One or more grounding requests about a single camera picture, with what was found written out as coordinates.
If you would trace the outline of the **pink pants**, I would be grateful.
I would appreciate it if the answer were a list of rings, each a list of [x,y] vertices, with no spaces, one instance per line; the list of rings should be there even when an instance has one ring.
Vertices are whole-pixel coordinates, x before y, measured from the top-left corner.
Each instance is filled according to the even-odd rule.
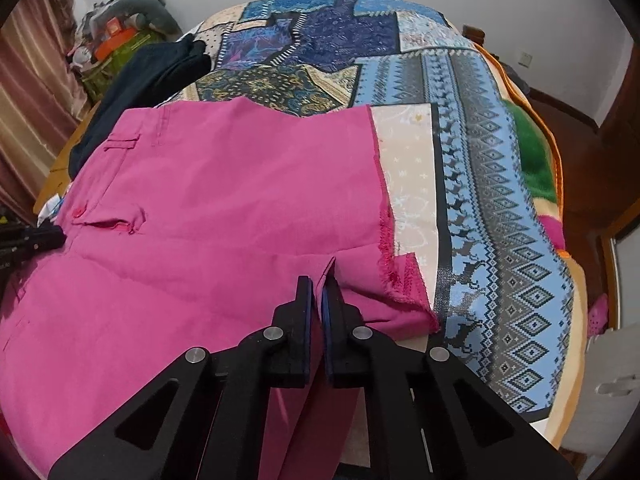
[[[266,326],[333,272],[396,339],[437,330],[400,252],[386,168],[432,132],[421,106],[300,118],[245,98],[127,110],[68,191],[63,247],[9,279],[1,411],[38,474],[193,347]]]

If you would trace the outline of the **wooden lap desk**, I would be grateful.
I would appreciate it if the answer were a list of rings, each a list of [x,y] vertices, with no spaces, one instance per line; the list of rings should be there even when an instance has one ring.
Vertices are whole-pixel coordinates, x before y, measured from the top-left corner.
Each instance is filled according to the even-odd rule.
[[[70,184],[70,175],[68,174],[68,166],[70,166],[70,152],[84,136],[98,107],[99,104],[96,104],[91,110],[89,110],[88,115],[78,125],[74,133],[70,136],[70,140],[67,141],[61,153],[55,159],[50,168],[47,179],[44,180],[44,185],[36,198],[35,205],[32,207],[32,212],[34,214],[39,214],[44,204],[47,203],[53,195],[64,195],[66,188]]]

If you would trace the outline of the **striped pink curtain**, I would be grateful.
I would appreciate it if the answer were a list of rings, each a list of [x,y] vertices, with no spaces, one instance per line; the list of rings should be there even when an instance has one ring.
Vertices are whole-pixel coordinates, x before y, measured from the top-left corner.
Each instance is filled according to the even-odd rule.
[[[66,61],[75,0],[20,0],[1,27],[1,203],[32,223],[50,167],[89,111]]]

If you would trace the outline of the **green storage bin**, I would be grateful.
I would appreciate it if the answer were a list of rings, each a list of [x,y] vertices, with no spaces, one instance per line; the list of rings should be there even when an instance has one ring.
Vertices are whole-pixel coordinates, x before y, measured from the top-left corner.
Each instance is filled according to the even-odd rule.
[[[80,75],[89,99],[96,103],[104,97],[108,87],[137,50],[147,44],[163,42],[165,37],[151,29],[137,30],[137,35],[113,51],[105,60],[98,61]]]

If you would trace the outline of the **blue patchwork bedspread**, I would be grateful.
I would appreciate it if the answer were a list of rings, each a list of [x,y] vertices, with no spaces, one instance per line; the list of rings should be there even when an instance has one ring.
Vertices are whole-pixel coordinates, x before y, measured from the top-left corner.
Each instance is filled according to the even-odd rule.
[[[50,467],[192,347],[333,273],[369,326],[445,348],[528,422],[575,382],[556,151],[439,12],[258,0],[122,69],[56,225],[3,300],[1,411]]]

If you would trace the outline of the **dark navy folded garment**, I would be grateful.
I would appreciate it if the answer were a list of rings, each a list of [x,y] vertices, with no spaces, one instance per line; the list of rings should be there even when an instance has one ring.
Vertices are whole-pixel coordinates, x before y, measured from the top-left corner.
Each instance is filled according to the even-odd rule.
[[[157,106],[211,69],[212,58],[206,53],[206,43],[192,34],[176,42],[146,44],[137,50],[108,88],[85,134],[70,151],[70,178],[78,176],[123,112]]]

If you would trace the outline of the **orange box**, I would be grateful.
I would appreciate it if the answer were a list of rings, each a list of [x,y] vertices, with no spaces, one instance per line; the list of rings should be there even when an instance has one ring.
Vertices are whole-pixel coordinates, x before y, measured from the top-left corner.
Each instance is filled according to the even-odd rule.
[[[93,56],[98,61],[105,60],[113,51],[120,48],[128,41],[130,41],[134,36],[137,35],[137,31],[130,27],[121,30],[118,34],[113,37],[108,38],[101,42],[93,51]]]

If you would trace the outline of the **white plastic chair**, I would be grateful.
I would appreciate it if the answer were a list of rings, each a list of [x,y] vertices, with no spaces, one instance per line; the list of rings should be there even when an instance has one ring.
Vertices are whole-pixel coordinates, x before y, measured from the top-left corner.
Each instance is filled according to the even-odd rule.
[[[639,403],[639,326],[608,330],[589,339],[576,412],[562,447],[605,456]]]

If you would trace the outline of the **grey stuffed pillow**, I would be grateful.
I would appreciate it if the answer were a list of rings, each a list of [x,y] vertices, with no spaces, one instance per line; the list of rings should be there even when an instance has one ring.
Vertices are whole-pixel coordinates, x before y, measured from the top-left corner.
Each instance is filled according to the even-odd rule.
[[[152,29],[167,38],[182,34],[177,21],[160,0],[118,0],[112,11],[122,24],[135,30]]]

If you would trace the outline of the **orange green fleece blanket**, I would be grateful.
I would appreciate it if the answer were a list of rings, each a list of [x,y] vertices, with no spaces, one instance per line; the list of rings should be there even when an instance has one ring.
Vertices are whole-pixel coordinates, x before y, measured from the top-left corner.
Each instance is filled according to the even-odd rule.
[[[506,70],[498,60],[479,44],[475,49],[480,52],[490,69],[501,99],[514,118],[525,188],[529,192],[544,238],[566,264],[574,286],[567,356],[562,369],[559,391],[555,395],[550,415],[546,418],[544,430],[542,430],[547,440],[555,448],[559,448],[577,410],[585,375],[588,325],[585,272],[566,250],[563,230],[564,179],[561,154],[551,130],[535,112],[523,91],[506,74]]]

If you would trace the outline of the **wooden door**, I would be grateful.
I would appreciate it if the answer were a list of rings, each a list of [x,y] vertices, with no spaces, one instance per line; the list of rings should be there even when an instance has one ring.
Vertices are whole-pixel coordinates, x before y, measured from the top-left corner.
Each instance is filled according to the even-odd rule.
[[[600,128],[605,150],[602,223],[608,226],[639,198],[639,45]]]

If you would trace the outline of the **white wall socket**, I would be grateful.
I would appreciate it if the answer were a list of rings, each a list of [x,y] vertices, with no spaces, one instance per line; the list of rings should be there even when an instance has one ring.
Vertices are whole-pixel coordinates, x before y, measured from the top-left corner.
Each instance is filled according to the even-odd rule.
[[[532,64],[532,59],[533,57],[529,53],[522,52],[520,54],[520,57],[518,58],[518,64],[523,67],[529,68],[530,64]]]

